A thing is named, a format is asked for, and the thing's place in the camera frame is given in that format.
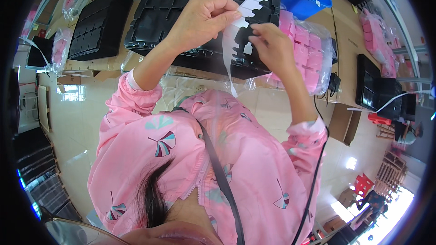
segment woman's left hand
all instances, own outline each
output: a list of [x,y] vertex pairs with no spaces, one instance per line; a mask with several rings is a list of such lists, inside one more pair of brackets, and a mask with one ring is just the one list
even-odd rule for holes
[[177,53],[202,46],[241,17],[233,0],[190,0],[164,39]]

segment eyeglasses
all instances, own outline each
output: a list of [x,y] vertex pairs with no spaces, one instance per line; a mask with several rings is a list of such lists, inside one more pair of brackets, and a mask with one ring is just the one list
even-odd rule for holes
[[130,245],[119,237],[83,222],[60,218],[40,206],[41,222],[61,245]]

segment black strap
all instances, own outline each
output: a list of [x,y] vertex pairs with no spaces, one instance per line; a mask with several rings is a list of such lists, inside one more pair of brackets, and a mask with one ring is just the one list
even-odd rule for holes
[[[176,110],[183,110],[183,111],[189,113],[188,111],[186,111],[184,108],[181,108],[181,107],[175,107],[173,109],[173,111],[176,111]],[[198,120],[197,120],[197,122],[199,123],[199,125],[201,127],[201,131],[203,132],[203,140],[204,140],[204,143],[206,144],[206,150],[208,151],[209,157],[211,159],[212,168],[215,172],[215,177],[217,179],[219,189],[224,194],[224,196],[228,200],[228,203],[230,204],[230,207],[232,208],[233,217],[235,218],[236,232],[238,234],[238,240],[237,240],[236,244],[237,245],[245,245],[244,231],[243,231],[243,225],[241,222],[241,217],[239,216],[238,208],[236,206],[235,198],[233,198],[232,190],[230,189],[230,186],[228,185],[226,174],[221,166],[221,163],[219,162],[214,145],[212,144],[212,141],[211,141],[206,129],[203,127],[203,125]]]

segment pink jacket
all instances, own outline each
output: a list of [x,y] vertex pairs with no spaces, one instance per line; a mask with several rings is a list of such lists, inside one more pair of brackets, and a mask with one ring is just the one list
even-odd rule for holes
[[[143,91],[131,75],[119,79],[118,90],[106,101],[109,111],[100,127],[97,159],[88,190],[103,225],[115,235],[139,228],[134,202],[148,171],[174,161],[158,184],[171,206],[198,188],[215,231],[225,245],[236,244],[232,210],[221,193],[196,119],[214,143],[238,206],[246,244],[292,242],[306,206],[314,170],[327,140],[323,121],[291,125],[280,144],[250,110],[230,94],[208,90],[183,101],[182,110],[151,111],[162,95],[158,85]],[[318,173],[310,212],[297,244],[313,227]]]

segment woman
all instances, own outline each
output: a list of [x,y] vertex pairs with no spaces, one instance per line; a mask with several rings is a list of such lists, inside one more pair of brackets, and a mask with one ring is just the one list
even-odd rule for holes
[[[260,59],[285,85],[292,110],[280,144],[230,94],[208,90],[183,110],[151,115],[175,57],[216,38],[241,17],[232,0],[190,0],[143,62],[119,79],[100,127],[88,190],[106,228],[136,244],[236,244],[229,201],[209,164],[202,129],[214,143],[237,204],[246,244],[289,244],[307,203],[327,131],[293,61],[291,40],[253,24]],[[297,244],[312,229],[319,174]]]
[[416,129],[410,126],[410,121],[407,121],[407,125],[399,121],[392,121],[392,124],[395,127],[395,141],[401,144],[411,145],[424,134],[422,123],[419,123]]

